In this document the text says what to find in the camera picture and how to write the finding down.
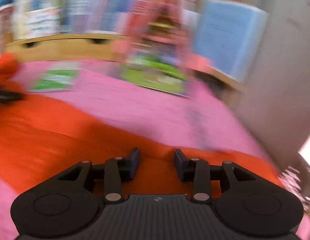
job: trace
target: green book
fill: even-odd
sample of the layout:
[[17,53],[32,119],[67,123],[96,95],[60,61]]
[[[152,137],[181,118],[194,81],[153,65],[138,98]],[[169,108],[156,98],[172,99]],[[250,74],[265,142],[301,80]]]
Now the green book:
[[188,97],[186,73],[178,67],[176,46],[148,41],[146,46],[137,44],[128,60],[117,66],[115,77],[129,83]]
[[53,64],[31,88],[31,92],[53,92],[69,90],[74,86],[80,62],[58,62]]

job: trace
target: pink bedsheet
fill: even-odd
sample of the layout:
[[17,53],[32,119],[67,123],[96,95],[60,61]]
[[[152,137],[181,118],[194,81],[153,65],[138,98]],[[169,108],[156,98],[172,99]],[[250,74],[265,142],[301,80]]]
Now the pink bedsheet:
[[[269,160],[254,138],[203,83],[192,84],[192,99],[179,98],[101,74],[110,67],[109,62],[82,62],[85,69],[74,90],[45,93],[45,96],[66,101],[103,122],[161,143],[211,150],[233,149]],[[50,64],[24,64],[13,80],[29,89]],[[18,235],[10,218],[10,206],[16,196],[0,179],[2,240],[12,240]],[[299,236],[303,240],[310,239],[308,217],[303,219]]]

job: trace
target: orange fabric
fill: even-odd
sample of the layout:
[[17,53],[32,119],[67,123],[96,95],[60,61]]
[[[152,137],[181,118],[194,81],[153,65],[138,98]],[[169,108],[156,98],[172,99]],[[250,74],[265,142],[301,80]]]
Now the orange fabric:
[[[17,67],[12,58],[5,59],[0,59],[5,64],[0,66],[0,75],[6,78]],[[191,183],[180,182],[174,169],[173,147],[111,127],[64,102],[40,95],[0,105],[0,177],[18,193],[81,160],[104,163],[111,157],[126,156],[133,147],[140,148],[141,163],[136,178],[123,184],[126,194],[190,193]],[[274,167],[258,158],[234,151],[183,151],[189,158],[202,158],[213,165],[233,161],[280,184]],[[214,196],[220,194],[217,182],[213,192]]]

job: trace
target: circular pad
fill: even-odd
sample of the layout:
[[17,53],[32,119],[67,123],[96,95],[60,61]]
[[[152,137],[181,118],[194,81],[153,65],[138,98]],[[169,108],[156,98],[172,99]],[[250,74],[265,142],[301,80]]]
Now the circular pad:
[[37,213],[45,216],[55,216],[70,208],[71,200],[60,194],[47,194],[39,197],[34,203]]
[[287,234],[303,217],[300,200],[282,188],[258,192],[228,190],[216,200],[215,208],[226,225],[251,236]]
[[19,233],[53,238],[84,228],[98,210],[96,198],[86,190],[44,195],[26,191],[13,202],[11,217]]

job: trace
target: white wall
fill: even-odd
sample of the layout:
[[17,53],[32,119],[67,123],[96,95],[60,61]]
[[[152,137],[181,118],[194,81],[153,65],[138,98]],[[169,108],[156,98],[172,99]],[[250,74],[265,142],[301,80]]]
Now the white wall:
[[310,6],[307,0],[263,6],[271,12],[268,27],[234,111],[284,167],[310,135]]

